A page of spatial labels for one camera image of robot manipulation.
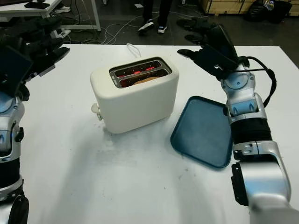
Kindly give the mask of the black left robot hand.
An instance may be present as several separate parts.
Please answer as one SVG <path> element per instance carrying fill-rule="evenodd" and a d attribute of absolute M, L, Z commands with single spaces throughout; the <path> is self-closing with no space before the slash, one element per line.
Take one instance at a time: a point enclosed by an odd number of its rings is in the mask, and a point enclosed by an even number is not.
<path fill-rule="evenodd" d="M 63 46 L 63 38 L 50 36 L 61 23 L 62 19 L 57 17 L 16 23 L 0 34 L 0 45 L 13 48 L 33 62 L 28 75 L 43 76 L 70 52 L 70 48 Z"/>

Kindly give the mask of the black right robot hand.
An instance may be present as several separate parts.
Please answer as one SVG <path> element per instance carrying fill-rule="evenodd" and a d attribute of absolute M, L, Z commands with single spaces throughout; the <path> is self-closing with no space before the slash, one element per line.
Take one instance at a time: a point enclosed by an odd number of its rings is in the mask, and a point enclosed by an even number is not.
<path fill-rule="evenodd" d="M 198 51 L 179 49 L 177 52 L 191 59 L 210 75 L 222 80 L 228 77 L 239 65 L 239 57 L 221 24 L 206 20 L 179 20 L 178 25 L 198 35 L 186 35 L 185 39 L 201 46 Z"/>

